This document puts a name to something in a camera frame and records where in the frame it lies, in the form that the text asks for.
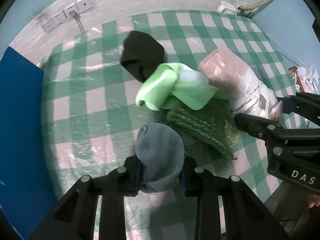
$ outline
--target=plastic bag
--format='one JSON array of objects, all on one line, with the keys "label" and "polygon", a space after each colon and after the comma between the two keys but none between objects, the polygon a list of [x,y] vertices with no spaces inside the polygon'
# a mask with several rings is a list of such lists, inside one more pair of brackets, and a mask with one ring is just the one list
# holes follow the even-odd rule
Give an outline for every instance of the plastic bag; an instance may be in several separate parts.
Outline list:
[{"label": "plastic bag", "polygon": [[306,69],[305,67],[295,66],[290,69],[290,72],[298,90],[301,92],[319,94],[319,76],[315,67],[311,66],[311,68]]},{"label": "plastic bag", "polygon": [[244,113],[278,121],[282,102],[260,81],[252,69],[227,47],[208,55],[198,68],[210,84],[228,95],[229,107]]}]

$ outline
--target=blue board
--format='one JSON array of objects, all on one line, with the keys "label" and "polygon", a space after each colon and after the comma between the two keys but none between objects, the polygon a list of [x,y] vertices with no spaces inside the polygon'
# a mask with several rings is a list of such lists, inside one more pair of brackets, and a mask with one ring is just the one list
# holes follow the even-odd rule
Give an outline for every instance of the blue board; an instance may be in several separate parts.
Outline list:
[{"label": "blue board", "polygon": [[0,61],[0,205],[25,239],[57,203],[43,155],[43,74],[10,47]]}]

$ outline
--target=electrical outlet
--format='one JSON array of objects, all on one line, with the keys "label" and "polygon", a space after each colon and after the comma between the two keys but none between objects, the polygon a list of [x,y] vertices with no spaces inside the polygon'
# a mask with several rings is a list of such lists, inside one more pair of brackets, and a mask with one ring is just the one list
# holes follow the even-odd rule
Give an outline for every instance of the electrical outlet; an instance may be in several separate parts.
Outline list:
[{"label": "electrical outlet", "polygon": [[75,2],[63,9],[63,12],[65,13],[65,15],[67,16],[68,19],[71,18],[69,15],[69,12],[71,12],[71,11],[75,11],[76,13],[80,12],[79,7]]},{"label": "electrical outlet", "polygon": [[42,29],[48,33],[50,31],[52,31],[55,27],[57,27],[57,25],[53,22],[53,20],[50,18],[47,21],[43,22],[41,24]]},{"label": "electrical outlet", "polygon": [[93,2],[92,0],[79,0],[76,2],[79,8],[80,12],[83,12],[84,10],[87,10],[91,7],[93,7]]},{"label": "electrical outlet", "polygon": [[61,10],[57,12],[55,15],[51,16],[51,19],[56,25],[59,25],[60,23],[64,23],[68,18],[66,17],[65,13]]}]

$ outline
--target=green checkered tablecloth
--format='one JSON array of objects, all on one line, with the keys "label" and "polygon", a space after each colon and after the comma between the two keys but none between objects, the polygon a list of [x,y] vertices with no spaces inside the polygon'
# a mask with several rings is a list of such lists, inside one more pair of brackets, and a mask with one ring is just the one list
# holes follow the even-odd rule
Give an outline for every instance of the green checkered tablecloth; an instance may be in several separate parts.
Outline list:
[{"label": "green checkered tablecloth", "polygon": [[[139,128],[165,122],[166,111],[135,105],[141,86],[119,64],[123,40],[131,30],[149,33],[165,48],[168,62],[197,69],[210,52],[228,46],[277,96],[296,88],[282,57],[251,19],[207,11],[165,11],[112,21],[81,33],[52,50],[44,59],[42,130],[45,158],[54,190],[61,197],[80,176],[102,176],[134,154]],[[304,119],[283,115],[287,128],[304,128]],[[267,174],[264,142],[242,133],[236,161],[177,130],[187,155],[212,173],[238,174],[265,201],[279,181]],[[224,228],[220,201],[221,228]],[[125,198],[128,239],[193,239],[195,199],[179,187]]]}]

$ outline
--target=black cloth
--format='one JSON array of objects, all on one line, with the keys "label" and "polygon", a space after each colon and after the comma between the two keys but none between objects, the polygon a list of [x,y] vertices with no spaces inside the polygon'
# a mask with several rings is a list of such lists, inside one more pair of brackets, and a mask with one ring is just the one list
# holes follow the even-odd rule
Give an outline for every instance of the black cloth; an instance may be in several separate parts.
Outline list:
[{"label": "black cloth", "polygon": [[145,82],[164,62],[164,48],[147,33],[132,31],[124,40],[121,65],[138,81]]}]

